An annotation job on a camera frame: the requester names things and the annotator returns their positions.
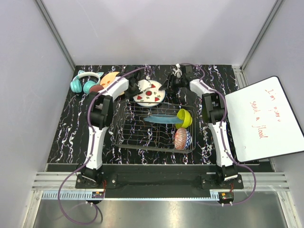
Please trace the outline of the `white watermelon pattern plate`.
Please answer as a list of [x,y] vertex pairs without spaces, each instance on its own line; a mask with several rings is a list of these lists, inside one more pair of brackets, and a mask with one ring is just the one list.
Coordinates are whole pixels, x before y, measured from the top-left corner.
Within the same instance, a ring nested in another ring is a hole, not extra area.
[[144,90],[142,93],[135,95],[133,100],[142,107],[154,107],[162,103],[166,97],[164,90],[159,90],[161,83],[149,80],[151,87]]

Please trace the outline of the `orange floral plate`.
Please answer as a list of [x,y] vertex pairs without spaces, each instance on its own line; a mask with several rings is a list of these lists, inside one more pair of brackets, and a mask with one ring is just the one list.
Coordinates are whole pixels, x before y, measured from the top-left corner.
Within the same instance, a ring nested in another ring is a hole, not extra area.
[[108,87],[116,78],[119,72],[110,72],[101,78],[100,85],[103,88]]

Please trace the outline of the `yellow-green bowl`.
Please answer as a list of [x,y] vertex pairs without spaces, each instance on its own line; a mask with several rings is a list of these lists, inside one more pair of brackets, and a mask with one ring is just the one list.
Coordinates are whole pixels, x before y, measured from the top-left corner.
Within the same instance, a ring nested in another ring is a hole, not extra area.
[[188,128],[192,124],[192,116],[186,109],[180,109],[177,113],[177,117],[182,120],[182,123],[175,124],[177,129]]

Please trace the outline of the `teal scalloped plate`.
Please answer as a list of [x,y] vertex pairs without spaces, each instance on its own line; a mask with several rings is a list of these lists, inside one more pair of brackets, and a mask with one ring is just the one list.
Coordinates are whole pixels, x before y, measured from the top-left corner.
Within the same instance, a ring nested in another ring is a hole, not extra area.
[[151,114],[144,118],[144,121],[156,124],[181,124],[183,120],[176,115]]

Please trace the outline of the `pink cup brown lid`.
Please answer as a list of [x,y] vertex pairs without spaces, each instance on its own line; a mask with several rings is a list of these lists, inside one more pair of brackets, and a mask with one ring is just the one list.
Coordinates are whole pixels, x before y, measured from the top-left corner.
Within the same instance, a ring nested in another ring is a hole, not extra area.
[[104,87],[102,85],[94,85],[90,88],[89,90],[89,93],[92,93],[92,92],[99,92],[101,90],[103,90]]

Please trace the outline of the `wire dish rack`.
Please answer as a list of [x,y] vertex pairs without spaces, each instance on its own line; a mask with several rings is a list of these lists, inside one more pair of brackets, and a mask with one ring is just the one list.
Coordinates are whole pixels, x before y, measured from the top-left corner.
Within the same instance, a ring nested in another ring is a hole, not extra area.
[[[192,123],[187,130],[184,148],[175,147],[177,128],[174,123],[151,123],[145,120],[150,115],[176,116],[180,109],[188,111]],[[136,102],[124,101],[113,119],[115,145],[121,148],[160,152],[189,153],[196,147],[195,109],[189,105],[159,103],[154,107],[143,107]]]

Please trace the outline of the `red patterned bowl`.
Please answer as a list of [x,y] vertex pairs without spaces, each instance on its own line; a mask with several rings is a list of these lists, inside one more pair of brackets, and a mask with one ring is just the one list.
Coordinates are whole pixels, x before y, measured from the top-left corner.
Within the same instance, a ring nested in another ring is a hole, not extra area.
[[192,143],[192,136],[185,128],[179,128],[174,136],[174,148],[177,150],[185,150]]

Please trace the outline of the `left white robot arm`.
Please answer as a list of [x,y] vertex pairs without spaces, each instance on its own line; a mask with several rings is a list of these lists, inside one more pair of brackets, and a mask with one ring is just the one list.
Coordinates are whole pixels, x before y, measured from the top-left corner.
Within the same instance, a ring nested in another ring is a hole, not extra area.
[[100,85],[103,73],[82,72],[75,79],[85,76],[98,78],[97,82],[89,81],[83,86],[90,101],[87,110],[89,140],[85,162],[75,172],[80,172],[82,179],[92,188],[103,184],[102,150],[107,129],[112,123],[114,109],[113,102],[122,92],[137,95],[147,89],[140,85],[141,70],[145,67],[133,68],[131,71],[120,72],[107,87]]

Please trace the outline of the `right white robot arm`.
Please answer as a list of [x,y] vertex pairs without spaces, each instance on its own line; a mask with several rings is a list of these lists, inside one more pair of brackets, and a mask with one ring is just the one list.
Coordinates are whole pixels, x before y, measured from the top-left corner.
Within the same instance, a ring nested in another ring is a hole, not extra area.
[[170,73],[160,90],[172,92],[182,87],[201,96],[202,119],[211,130],[216,150],[216,184],[220,188],[227,188],[238,177],[238,171],[228,141],[228,112],[224,95],[209,87],[202,79],[195,79],[193,73]]

